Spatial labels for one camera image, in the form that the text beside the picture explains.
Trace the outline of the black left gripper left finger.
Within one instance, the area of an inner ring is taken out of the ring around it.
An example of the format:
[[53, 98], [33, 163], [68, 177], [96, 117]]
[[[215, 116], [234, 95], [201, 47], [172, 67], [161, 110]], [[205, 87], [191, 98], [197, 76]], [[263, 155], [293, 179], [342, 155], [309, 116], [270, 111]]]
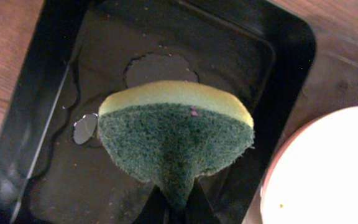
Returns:
[[141, 213], [132, 222], [132, 224], [168, 224], [168, 220], [168, 202], [163, 193], [161, 193], [160, 189], [155, 186], [152, 189]]

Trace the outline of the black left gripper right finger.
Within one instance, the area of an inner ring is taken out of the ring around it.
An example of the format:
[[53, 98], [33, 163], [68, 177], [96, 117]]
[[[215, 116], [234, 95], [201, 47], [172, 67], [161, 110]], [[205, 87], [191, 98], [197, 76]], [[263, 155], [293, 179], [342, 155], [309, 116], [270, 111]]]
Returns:
[[186, 204], [185, 224], [221, 224], [197, 179]]

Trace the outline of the green yellow scrub sponge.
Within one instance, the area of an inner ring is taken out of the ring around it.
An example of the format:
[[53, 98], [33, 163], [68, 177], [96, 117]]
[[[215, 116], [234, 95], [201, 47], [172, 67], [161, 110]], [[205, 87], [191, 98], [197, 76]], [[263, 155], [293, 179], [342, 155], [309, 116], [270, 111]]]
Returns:
[[111, 160], [154, 183], [183, 210], [199, 176], [231, 165], [254, 143], [254, 120], [234, 95], [195, 82], [159, 81], [108, 96], [98, 138]]

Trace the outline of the white plate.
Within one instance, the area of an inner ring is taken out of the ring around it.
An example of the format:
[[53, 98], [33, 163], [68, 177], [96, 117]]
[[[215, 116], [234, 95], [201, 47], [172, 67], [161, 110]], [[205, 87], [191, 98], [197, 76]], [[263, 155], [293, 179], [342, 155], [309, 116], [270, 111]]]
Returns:
[[262, 185], [263, 223], [358, 224], [358, 106], [299, 129]]

